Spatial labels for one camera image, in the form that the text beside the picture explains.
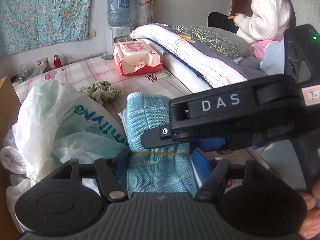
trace folded plaid towel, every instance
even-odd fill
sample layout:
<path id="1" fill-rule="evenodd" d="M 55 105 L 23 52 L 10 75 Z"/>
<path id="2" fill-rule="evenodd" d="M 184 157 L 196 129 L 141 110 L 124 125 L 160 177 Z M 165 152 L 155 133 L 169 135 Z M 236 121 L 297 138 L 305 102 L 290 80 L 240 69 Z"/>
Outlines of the folded plaid towel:
<path id="1" fill-rule="evenodd" d="M 192 196 L 196 194 L 192 164 L 187 157 L 188 143 L 152 150 L 146 150 L 141 145 L 141 136 L 145 130 L 169 123 L 169 101 L 170 98 L 161 95 L 128 95 L 123 122 L 129 147 L 132 152 L 155 152 L 132 156 L 127 173 L 129 195 L 133 192 L 189 192 Z M 180 155 L 161 154 L 163 152 Z"/>

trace red-bordered sticker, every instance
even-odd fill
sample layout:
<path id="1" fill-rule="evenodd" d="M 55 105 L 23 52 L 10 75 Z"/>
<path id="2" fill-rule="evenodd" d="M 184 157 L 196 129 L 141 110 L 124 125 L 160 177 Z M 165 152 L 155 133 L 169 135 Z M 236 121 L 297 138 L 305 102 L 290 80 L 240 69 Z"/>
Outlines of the red-bordered sticker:
<path id="1" fill-rule="evenodd" d="M 320 104 L 320 85 L 302 88 L 301 90 L 306 106 Z"/>

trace person's hand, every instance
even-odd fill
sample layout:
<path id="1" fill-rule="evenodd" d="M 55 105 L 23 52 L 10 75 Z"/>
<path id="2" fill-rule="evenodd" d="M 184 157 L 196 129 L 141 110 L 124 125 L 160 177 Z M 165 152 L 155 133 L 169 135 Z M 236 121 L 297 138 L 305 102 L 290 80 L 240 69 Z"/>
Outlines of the person's hand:
<path id="1" fill-rule="evenodd" d="M 303 197 L 308 208 L 306 220 L 303 222 L 299 234 L 305 239 L 310 239 L 320 233 L 320 209 L 314 209 L 317 199 L 320 199 L 320 180 L 313 188 L 313 196 L 305 192 L 299 192 L 299 194 Z"/>
<path id="2" fill-rule="evenodd" d="M 240 15 L 241 13 L 236 13 L 235 16 L 229 16 L 228 19 L 229 20 L 234 20 L 238 15 Z"/>

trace red package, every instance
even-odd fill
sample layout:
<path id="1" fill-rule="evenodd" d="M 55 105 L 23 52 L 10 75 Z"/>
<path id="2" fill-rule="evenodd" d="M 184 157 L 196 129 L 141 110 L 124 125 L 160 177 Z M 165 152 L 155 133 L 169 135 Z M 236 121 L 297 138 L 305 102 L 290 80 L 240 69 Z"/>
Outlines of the red package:
<path id="1" fill-rule="evenodd" d="M 113 56 L 120 76 L 140 75 L 162 69 L 160 55 L 144 41 L 115 43 Z"/>

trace ribbed white sweater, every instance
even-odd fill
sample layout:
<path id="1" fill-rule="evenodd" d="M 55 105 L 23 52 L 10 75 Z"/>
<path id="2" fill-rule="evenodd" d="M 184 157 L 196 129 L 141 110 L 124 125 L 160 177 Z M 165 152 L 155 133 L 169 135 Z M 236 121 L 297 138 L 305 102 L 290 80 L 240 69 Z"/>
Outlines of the ribbed white sweater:
<path id="1" fill-rule="evenodd" d="M 288 28 L 290 5 L 284 0 L 252 0 L 252 17 L 243 14 L 235 18 L 239 26 L 237 35 L 250 44 L 257 41 L 283 39 Z"/>

